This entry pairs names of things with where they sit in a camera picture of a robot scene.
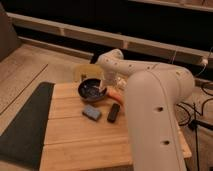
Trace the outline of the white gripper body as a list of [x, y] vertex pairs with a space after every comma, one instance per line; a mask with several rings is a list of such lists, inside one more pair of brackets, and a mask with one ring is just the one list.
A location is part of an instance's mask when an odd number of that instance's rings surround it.
[[100, 82], [100, 89], [105, 89], [107, 86], [116, 85], [116, 73], [115, 72], [105, 72], [103, 79]]

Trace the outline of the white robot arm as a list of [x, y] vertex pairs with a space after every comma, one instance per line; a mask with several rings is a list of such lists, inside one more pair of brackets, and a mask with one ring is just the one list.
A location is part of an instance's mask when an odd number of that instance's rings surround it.
[[174, 106], [195, 87], [192, 73], [181, 66], [126, 60], [114, 49], [99, 56], [105, 81], [128, 77], [124, 109], [134, 171], [187, 171]]

